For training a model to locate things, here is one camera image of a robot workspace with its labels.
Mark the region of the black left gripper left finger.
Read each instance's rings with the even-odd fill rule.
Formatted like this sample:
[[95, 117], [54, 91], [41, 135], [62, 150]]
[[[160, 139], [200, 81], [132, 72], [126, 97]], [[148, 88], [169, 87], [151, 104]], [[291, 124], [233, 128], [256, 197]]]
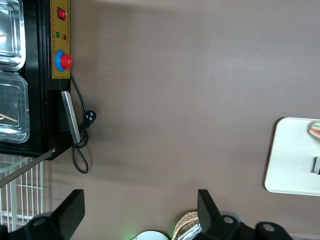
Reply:
[[69, 240], [85, 216], [84, 190], [75, 189], [53, 211], [33, 217], [11, 240]]

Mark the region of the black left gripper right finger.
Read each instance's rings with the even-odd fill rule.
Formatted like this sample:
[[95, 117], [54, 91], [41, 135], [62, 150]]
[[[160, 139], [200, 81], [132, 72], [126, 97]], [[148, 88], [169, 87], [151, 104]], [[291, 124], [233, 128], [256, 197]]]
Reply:
[[197, 194], [197, 215], [201, 232], [198, 240], [237, 240], [240, 222], [229, 214], [221, 214], [207, 189]]

